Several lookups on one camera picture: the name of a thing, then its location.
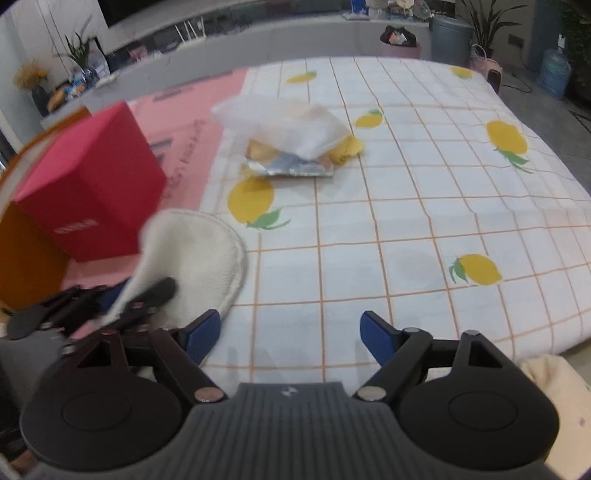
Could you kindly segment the cream fleece pad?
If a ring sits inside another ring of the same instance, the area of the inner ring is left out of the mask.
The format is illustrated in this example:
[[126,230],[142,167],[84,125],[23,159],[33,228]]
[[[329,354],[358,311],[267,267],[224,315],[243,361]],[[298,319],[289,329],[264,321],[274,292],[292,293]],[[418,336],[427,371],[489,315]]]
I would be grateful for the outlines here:
[[184,327],[209,309],[225,315],[248,269],[242,239],[228,224],[197,211],[160,210],[144,225],[139,263],[101,324],[114,322],[129,301],[165,277],[177,291],[150,324]]

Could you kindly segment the white foam net sleeve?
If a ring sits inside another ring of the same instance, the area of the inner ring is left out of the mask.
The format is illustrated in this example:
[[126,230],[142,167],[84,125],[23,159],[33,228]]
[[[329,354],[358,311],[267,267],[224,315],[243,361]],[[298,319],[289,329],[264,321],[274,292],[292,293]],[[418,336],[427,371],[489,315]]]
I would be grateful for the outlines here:
[[349,136],[349,128],[329,110],[297,100],[235,96],[214,105],[211,116],[240,137],[308,161]]

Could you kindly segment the red cube box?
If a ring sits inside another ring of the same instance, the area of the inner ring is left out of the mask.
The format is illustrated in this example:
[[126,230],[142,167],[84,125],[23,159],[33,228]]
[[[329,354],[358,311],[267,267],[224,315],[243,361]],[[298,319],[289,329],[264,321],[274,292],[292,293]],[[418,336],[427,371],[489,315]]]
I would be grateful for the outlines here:
[[166,176],[129,106],[119,102],[66,129],[14,200],[78,262],[135,255]]

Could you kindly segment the lemon pattern tablecloth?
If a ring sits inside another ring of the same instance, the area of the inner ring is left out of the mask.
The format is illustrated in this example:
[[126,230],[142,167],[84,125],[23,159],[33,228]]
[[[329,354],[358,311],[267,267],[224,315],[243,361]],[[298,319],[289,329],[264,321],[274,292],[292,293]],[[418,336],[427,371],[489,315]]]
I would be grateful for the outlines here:
[[250,68],[244,95],[322,105],[363,150],[329,178],[251,180],[224,133],[200,208],[242,236],[249,275],[206,360],[235,381],[372,371],[372,310],[521,360],[590,336],[590,197],[478,74],[420,60]]

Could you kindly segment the yellow silver snack bag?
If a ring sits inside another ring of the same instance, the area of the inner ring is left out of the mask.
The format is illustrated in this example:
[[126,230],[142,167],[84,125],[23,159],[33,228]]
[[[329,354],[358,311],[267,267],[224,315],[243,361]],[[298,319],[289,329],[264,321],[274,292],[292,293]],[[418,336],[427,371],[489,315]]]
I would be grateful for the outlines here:
[[335,168],[363,152],[363,142],[353,135],[314,160],[304,160],[270,145],[250,140],[245,153],[245,167],[260,177],[329,178]]

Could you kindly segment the dried yellow flowers in vase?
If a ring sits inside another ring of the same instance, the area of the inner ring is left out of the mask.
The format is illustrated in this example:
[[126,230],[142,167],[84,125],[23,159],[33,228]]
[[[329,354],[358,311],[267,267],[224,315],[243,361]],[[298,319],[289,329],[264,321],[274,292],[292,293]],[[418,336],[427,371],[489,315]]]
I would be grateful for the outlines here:
[[20,90],[28,91],[40,115],[45,118],[48,112],[49,94],[43,87],[48,71],[36,61],[24,63],[14,74],[13,84]]

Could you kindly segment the green potted plant on console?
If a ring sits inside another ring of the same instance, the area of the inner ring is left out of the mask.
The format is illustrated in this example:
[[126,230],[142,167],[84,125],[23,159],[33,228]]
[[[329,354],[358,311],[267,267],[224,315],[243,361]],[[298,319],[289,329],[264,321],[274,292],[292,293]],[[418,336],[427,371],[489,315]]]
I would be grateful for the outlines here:
[[71,37],[65,36],[66,51],[56,52],[54,57],[68,59],[74,65],[74,78],[80,78],[88,88],[111,75],[106,55],[97,36],[88,36],[86,30],[92,21],[89,15]]

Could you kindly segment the grey marble tv console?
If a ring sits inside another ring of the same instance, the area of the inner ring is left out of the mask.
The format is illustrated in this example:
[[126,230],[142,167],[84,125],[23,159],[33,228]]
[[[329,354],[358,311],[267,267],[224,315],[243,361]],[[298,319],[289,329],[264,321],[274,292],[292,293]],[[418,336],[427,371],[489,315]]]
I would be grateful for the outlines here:
[[341,15],[263,22],[238,33],[184,42],[169,53],[127,66],[112,80],[43,118],[41,126],[47,130],[82,106],[96,112],[122,100],[131,101],[242,67],[325,56],[384,56],[388,49],[380,35],[387,25],[410,30],[421,46],[421,57],[432,58],[432,32],[425,22],[347,20]]

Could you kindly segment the small pink heater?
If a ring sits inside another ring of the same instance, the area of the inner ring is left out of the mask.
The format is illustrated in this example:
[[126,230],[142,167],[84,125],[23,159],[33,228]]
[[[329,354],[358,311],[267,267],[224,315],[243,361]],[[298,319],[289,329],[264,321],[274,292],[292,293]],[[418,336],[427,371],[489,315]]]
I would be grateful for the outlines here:
[[496,60],[490,58],[479,44],[473,44],[471,47],[470,68],[479,72],[496,93],[499,92],[503,80],[503,68]]

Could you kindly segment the pink waste bin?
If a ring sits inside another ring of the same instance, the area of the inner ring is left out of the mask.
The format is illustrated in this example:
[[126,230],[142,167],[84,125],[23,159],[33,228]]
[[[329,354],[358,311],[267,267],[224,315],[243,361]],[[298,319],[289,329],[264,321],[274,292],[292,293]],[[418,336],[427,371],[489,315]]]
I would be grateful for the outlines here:
[[422,45],[417,37],[404,27],[387,25],[380,36],[383,57],[419,59]]

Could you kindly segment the grey round trash can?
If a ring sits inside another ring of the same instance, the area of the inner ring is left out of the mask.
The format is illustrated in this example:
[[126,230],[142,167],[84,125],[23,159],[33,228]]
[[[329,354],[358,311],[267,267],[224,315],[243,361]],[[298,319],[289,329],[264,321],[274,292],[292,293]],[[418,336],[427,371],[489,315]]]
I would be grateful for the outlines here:
[[437,63],[467,67],[470,61],[474,27],[466,20],[446,16],[430,19],[432,60]]

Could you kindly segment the blue water jug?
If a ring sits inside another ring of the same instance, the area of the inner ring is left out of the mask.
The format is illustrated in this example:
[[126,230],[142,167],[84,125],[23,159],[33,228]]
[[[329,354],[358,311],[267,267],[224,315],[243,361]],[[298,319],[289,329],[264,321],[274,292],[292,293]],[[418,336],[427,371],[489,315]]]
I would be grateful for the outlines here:
[[565,46],[566,37],[560,34],[557,46],[544,52],[538,78],[538,86],[556,99],[564,97],[572,74]]

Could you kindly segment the tall floor plant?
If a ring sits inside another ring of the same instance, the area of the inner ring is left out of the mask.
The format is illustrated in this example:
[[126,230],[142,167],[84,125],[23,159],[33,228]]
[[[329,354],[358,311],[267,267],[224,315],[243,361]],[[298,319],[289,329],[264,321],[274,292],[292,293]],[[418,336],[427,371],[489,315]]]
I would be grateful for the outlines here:
[[521,26],[520,22],[507,20],[506,16],[526,8],[525,4],[517,3],[498,7],[497,1],[491,1],[488,7],[484,6],[483,1],[461,1],[461,4],[467,10],[474,28],[475,43],[488,57],[492,56],[495,38],[502,29]]

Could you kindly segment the plush toys pile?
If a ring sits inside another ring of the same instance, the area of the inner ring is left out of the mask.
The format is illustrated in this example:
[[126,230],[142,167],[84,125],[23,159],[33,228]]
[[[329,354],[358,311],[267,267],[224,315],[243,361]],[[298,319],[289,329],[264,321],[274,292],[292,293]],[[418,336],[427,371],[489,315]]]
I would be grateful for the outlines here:
[[352,0],[349,6],[353,13],[365,14],[371,19],[404,17],[427,21],[436,15],[446,16],[449,13],[445,1]]

